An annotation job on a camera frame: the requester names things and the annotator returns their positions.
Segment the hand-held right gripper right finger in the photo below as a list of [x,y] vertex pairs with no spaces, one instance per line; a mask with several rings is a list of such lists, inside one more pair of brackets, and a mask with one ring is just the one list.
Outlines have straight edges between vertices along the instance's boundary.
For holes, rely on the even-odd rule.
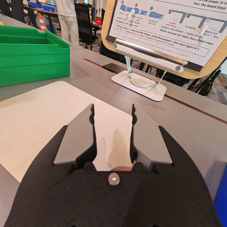
[[172,164],[159,125],[135,104],[132,105],[130,159],[133,164],[142,163],[149,171],[154,164]]

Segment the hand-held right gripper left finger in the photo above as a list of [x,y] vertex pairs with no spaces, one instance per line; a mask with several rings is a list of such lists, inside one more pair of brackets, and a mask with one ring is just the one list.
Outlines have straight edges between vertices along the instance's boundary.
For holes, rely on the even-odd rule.
[[97,141],[94,115],[94,104],[90,104],[68,124],[54,160],[55,165],[85,165],[95,160]]

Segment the white whiteboard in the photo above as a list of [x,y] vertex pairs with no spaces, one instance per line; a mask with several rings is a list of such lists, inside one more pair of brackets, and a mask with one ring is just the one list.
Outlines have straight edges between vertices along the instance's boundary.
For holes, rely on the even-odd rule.
[[98,171],[132,166],[132,116],[57,81],[0,102],[0,163],[21,182],[41,149],[89,104],[94,104]]
[[164,85],[160,83],[157,85],[155,81],[137,73],[131,73],[129,76],[128,71],[114,75],[111,80],[153,101],[162,101],[166,92]]

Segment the green plastic bin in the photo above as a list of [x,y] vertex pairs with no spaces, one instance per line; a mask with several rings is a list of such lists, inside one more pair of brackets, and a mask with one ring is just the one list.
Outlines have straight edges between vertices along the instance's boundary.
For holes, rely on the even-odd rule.
[[0,87],[70,76],[70,44],[49,31],[0,26]]

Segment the blue plastic bin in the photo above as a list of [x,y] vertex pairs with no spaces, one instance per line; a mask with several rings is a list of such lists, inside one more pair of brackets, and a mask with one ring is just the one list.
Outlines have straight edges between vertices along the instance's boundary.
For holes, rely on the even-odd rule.
[[227,226],[227,166],[225,167],[215,200],[214,206],[224,227]]

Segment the dark bag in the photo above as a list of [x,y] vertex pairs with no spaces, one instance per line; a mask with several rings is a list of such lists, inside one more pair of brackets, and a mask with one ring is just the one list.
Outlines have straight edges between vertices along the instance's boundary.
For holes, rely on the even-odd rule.
[[219,67],[215,72],[209,75],[204,81],[199,83],[197,86],[195,84],[198,82],[199,79],[196,79],[188,88],[188,90],[200,94],[202,96],[207,96],[210,93],[210,90],[213,86],[214,80],[221,72],[221,67]]

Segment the dark wooden stand base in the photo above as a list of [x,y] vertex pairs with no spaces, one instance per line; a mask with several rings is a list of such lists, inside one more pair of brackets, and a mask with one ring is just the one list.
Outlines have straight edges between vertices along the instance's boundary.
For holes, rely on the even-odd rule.
[[110,72],[113,72],[115,74],[118,74],[118,73],[121,73],[123,71],[127,71],[127,68],[124,68],[122,66],[119,66],[117,64],[114,64],[114,63],[109,63],[109,64],[106,64],[106,65],[103,65],[102,68],[110,71]]

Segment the instruction poster board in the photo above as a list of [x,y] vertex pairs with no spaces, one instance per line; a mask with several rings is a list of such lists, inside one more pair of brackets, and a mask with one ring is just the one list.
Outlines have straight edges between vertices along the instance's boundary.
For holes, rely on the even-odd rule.
[[106,48],[187,79],[227,57],[226,0],[108,0]]

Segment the black office chair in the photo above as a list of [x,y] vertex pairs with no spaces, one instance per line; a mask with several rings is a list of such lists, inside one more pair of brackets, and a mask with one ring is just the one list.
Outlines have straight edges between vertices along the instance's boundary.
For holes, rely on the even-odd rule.
[[79,41],[86,44],[86,49],[95,42],[96,36],[93,35],[93,23],[90,20],[89,6],[85,4],[74,3],[78,22]]

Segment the orange traffic cone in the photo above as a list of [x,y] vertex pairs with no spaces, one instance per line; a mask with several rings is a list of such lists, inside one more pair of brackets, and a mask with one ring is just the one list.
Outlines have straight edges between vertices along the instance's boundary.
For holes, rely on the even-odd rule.
[[40,13],[38,13],[38,17],[39,17],[40,28],[43,32],[45,32],[47,29],[46,29],[45,23],[43,21],[42,15]]

